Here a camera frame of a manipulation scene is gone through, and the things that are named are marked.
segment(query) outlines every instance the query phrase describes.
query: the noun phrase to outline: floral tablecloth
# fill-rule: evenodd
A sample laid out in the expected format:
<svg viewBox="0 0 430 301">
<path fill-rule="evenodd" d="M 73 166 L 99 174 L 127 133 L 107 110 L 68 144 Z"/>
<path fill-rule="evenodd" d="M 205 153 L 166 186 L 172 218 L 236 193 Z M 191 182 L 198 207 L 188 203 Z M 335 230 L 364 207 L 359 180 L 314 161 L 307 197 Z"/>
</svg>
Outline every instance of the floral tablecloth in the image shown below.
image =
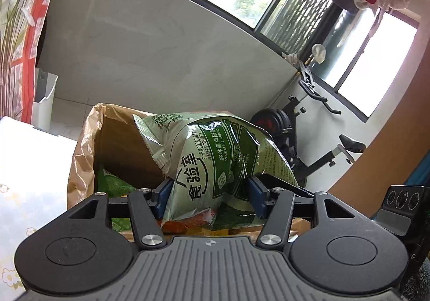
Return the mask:
<svg viewBox="0 0 430 301">
<path fill-rule="evenodd" d="M 4 117 L 0 144 L 0 300 L 12 301 L 24 292 L 13 264 L 16 248 L 66 211 L 76 141 Z"/>
</svg>

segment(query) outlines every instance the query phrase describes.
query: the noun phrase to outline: wall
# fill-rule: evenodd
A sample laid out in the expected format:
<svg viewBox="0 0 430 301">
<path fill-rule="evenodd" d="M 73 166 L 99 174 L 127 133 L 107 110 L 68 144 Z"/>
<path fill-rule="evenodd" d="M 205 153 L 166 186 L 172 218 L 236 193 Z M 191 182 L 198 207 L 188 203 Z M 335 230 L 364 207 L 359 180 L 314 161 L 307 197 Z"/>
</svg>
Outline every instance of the wall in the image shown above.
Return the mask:
<svg viewBox="0 0 430 301">
<path fill-rule="evenodd" d="M 404 183 L 430 149 L 430 44 L 397 108 L 369 148 L 330 192 L 366 215 L 388 187 Z"/>
<path fill-rule="evenodd" d="M 244 118 L 295 72 L 189 0 L 51 0 L 39 67 L 59 76 L 55 95 L 71 101 Z"/>
<path fill-rule="evenodd" d="M 420 9 L 414 7 L 421 16 L 414 41 L 392 85 L 366 123 L 360 121 L 348 108 L 319 86 L 316 88 L 318 93 L 328 99 L 328 104 L 333 109 L 341 110 L 342 115 L 331 114 L 321 102 L 309 97 L 306 97 L 298 106 L 298 108 L 304 106 L 307 110 L 297 118 L 298 155 L 306 165 L 310 165 L 326 152 L 334 149 L 340 142 L 338 136 L 341 133 L 369 145 L 385 125 L 414 77 L 430 38 L 430 2 L 414 1 L 414 4 L 416 3 L 422 6 Z M 305 93 L 298 84 L 294 83 L 277 104 L 277 108 L 282 108 L 288 102 L 289 95 L 295 95 L 300 100 Z M 326 165 L 309 176 L 307 189 L 327 191 L 351 167 L 343 155 L 339 155 L 335 162 L 335 166 Z"/>
</svg>

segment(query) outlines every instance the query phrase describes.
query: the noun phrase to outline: tree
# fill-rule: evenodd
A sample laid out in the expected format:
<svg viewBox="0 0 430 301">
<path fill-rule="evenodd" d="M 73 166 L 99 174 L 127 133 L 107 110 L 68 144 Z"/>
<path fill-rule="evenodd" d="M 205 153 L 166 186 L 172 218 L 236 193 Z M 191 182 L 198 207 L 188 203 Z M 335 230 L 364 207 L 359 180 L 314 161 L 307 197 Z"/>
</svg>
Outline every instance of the tree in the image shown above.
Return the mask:
<svg viewBox="0 0 430 301">
<path fill-rule="evenodd" d="M 233 10 L 241 20 L 255 26 L 267 5 L 268 3 L 263 0 L 236 0 L 233 4 Z"/>
</svg>

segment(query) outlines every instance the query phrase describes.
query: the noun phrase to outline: exercise bike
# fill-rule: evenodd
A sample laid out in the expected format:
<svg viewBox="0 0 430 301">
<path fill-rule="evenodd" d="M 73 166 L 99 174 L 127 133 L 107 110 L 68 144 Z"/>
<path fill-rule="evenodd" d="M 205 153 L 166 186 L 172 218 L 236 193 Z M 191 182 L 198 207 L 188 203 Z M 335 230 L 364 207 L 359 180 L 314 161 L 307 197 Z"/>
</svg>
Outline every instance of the exercise bike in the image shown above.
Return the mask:
<svg viewBox="0 0 430 301">
<path fill-rule="evenodd" d="M 315 83 L 313 81 L 310 69 L 302 62 L 300 63 L 300 79 L 298 84 L 306 92 L 306 94 L 313 100 L 320 101 L 327 108 L 327 110 L 336 115 L 342 114 L 340 110 L 334 110 L 328 105 L 328 100 L 322 97 L 315 91 Z M 328 164 L 334 166 L 336 163 L 334 159 L 340 153 L 346 156 L 349 164 L 355 162 L 351 153 L 363 153 L 366 145 L 359 141 L 353 140 L 346 135 L 339 135 L 340 143 L 333 150 L 329 151 L 313 164 L 307 166 L 302 162 L 297 155 L 297 123 L 296 117 L 300 114 L 306 113 L 304 107 L 296 112 L 296 107 L 300 104 L 296 97 L 290 96 L 289 103 L 282 109 L 266 108 L 255 113 L 251 118 L 251 123 L 266 130 L 273 138 L 276 146 L 284 155 L 298 184 L 301 187 L 306 187 L 306 179 L 309 175 L 320 169 L 322 166 Z"/>
</svg>

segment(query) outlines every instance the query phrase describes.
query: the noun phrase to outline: snack bag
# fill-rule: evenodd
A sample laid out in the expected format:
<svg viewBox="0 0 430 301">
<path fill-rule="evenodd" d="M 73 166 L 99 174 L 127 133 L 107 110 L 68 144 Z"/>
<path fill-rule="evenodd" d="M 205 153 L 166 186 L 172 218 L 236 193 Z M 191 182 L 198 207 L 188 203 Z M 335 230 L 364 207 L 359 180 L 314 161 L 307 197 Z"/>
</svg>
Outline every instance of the snack bag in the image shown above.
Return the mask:
<svg viewBox="0 0 430 301">
<path fill-rule="evenodd" d="M 209 229 L 221 218 L 216 229 L 262 224 L 253 214 L 244 179 L 270 173 L 297 186 L 270 135 L 237 116 L 192 112 L 133 117 L 152 158 L 175 181 L 162 225 L 192 217 L 211 217 L 203 225 Z"/>
</svg>

